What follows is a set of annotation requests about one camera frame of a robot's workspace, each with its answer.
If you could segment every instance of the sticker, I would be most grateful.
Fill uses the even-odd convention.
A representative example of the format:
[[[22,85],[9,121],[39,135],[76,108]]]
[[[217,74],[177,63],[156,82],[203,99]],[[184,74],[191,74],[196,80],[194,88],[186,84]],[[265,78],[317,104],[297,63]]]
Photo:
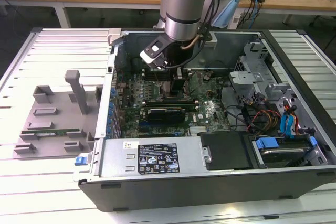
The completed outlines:
[[[138,154],[141,175],[180,172],[176,144],[139,145]]]
[[[56,133],[49,132],[49,133],[35,133],[36,136],[56,136]]]
[[[139,141],[123,142],[122,144],[123,149],[137,149],[138,146],[139,146]]]

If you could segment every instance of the warning label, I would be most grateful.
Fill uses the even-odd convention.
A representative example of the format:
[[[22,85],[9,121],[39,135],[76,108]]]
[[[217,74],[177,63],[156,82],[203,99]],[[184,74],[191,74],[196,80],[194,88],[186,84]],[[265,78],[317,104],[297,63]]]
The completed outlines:
[[[180,172],[176,144],[139,145],[138,152],[140,174]]]

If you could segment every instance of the green circuit board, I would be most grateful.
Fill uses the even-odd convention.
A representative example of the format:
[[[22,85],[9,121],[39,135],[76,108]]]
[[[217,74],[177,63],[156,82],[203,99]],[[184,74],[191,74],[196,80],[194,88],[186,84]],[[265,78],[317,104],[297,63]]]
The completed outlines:
[[[204,74],[204,71],[194,73],[177,95],[182,100],[197,100],[195,109],[186,112],[184,122],[178,125],[153,126],[145,117],[148,108],[143,107],[143,101],[162,101],[164,82],[144,81],[141,76],[130,78],[120,97],[125,116],[121,125],[122,138],[191,136],[195,127],[210,132],[229,130],[230,124],[218,100],[218,80],[210,78],[204,81]]]

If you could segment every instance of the blue release tab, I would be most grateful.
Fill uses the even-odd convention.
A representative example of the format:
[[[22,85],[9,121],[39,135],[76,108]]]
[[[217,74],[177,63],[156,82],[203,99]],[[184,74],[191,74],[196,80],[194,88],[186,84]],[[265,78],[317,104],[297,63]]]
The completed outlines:
[[[258,149],[278,148],[279,144],[275,137],[261,137],[256,141]]]
[[[309,138],[309,140],[310,140],[310,143],[313,147],[317,146],[317,141],[316,141],[315,137],[311,136]]]
[[[79,166],[79,165],[88,165],[88,158],[87,157],[76,157],[75,166]]]

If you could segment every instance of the screw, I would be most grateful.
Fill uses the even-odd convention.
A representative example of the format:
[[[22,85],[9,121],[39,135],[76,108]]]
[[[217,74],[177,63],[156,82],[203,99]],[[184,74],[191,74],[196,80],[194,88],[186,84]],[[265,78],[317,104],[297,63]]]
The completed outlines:
[[[208,156],[208,155],[204,156],[204,161],[205,161],[207,164],[211,163],[211,158],[210,158],[210,156]]]

